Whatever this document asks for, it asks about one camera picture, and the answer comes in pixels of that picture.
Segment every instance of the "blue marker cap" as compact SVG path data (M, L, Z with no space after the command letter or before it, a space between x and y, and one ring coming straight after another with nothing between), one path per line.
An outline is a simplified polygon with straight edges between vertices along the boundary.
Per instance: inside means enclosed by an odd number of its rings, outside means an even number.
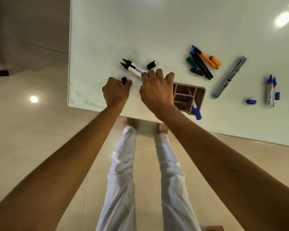
M202 118L198 108L194 108L194 114L195 114L197 120L200 120Z
M280 99L280 92L276 92L275 93L275 100L279 100Z
M269 80L267 81L267 83L273 83L272 75L270 75L270 78L269 78Z
M247 100L246 103L247 104L256 104L257 101L256 100Z

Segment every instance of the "pink organizer tray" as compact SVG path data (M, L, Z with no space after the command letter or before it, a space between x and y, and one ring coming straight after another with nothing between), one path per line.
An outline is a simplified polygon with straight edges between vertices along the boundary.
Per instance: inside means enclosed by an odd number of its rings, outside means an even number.
M182 83L173 83L174 105L180 110L194 115L192 101L195 100L198 109L201 109L206 89L204 87L193 86Z

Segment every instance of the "leg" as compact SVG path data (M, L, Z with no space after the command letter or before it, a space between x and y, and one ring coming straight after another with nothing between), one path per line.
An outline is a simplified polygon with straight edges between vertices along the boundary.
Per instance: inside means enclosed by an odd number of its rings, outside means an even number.
M201 231L185 187L185 175L170 146L168 128L160 124L155 147L161 171L162 211L165 231Z
M125 128L107 176L105 203L96 231L137 230L132 174L137 132L131 119L122 118L121 121Z

